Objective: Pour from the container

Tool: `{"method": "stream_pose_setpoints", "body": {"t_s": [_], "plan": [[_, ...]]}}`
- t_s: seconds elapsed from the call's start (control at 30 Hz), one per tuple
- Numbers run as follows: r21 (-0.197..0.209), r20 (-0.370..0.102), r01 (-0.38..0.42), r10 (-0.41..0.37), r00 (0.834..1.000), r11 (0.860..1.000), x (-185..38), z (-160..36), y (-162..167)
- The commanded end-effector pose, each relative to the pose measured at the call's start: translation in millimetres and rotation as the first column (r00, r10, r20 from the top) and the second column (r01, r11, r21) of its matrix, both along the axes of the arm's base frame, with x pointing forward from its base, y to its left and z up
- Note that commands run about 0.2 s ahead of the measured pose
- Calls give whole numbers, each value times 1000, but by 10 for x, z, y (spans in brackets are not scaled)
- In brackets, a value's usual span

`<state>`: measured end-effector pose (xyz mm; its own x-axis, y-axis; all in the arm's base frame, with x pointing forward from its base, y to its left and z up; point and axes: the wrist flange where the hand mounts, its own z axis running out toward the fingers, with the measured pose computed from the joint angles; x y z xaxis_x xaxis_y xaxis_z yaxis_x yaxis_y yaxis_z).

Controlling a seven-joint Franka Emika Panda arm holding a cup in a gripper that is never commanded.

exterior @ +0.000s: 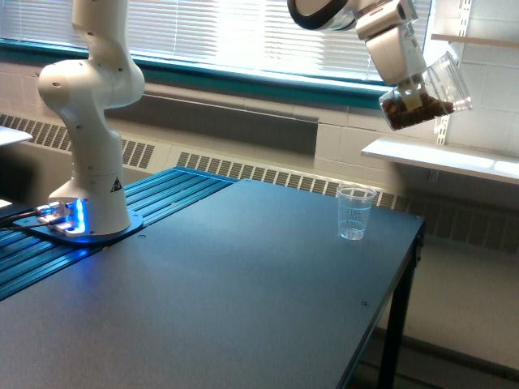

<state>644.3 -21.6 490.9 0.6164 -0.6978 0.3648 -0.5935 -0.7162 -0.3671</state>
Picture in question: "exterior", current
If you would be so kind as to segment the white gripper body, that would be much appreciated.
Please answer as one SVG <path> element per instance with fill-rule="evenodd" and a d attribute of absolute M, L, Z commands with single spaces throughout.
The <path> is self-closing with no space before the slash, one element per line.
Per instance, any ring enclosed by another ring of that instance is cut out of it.
<path fill-rule="evenodd" d="M 417 19 L 411 1 L 374 2 L 358 14 L 358 38 L 364 41 L 380 78 L 387 85 L 399 84 L 427 68 L 412 28 Z"/>

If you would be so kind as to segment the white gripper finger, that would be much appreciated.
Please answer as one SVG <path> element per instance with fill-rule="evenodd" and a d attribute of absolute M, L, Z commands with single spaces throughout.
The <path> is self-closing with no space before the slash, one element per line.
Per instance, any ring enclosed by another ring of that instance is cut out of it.
<path fill-rule="evenodd" d="M 405 79 L 397 85 L 398 92 L 407 110 L 415 110 L 423 106 L 422 85 L 422 79 Z"/>

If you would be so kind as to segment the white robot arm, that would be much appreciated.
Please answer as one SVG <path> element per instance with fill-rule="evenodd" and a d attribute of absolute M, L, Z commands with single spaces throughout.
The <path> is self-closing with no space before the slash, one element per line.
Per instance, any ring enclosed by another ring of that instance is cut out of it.
<path fill-rule="evenodd" d="M 290 1 L 292 20 L 306 30 L 350 30 L 368 49 L 381 79 L 398 87 L 426 69 L 412 29 L 411 1 Z M 144 94 L 144 75 L 127 45 L 125 1 L 75 1 L 72 26 L 85 40 L 88 58 L 45 66 L 38 91 L 63 121 L 71 141 L 71 178 L 49 196 L 42 224 L 78 240 L 123 233 L 131 226 L 122 188 L 122 140 L 106 121 Z"/>

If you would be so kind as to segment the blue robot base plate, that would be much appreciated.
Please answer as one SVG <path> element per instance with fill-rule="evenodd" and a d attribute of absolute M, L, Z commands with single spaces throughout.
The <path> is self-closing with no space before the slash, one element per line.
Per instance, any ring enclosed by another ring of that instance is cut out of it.
<path fill-rule="evenodd" d="M 97 234 L 85 231 L 84 233 L 77 233 L 61 230 L 57 225 L 55 226 L 40 226 L 29 228 L 29 225 L 38 223 L 35 216 L 25 217 L 14 222 L 15 227 L 21 227 L 23 231 L 28 232 L 36 237 L 47 239 L 53 242 L 64 242 L 74 246 L 101 246 L 111 245 L 115 242 L 129 237 L 130 235 L 139 232 L 144 226 L 143 217 L 139 213 L 129 213 L 130 225 L 118 233 L 111 234 Z"/>

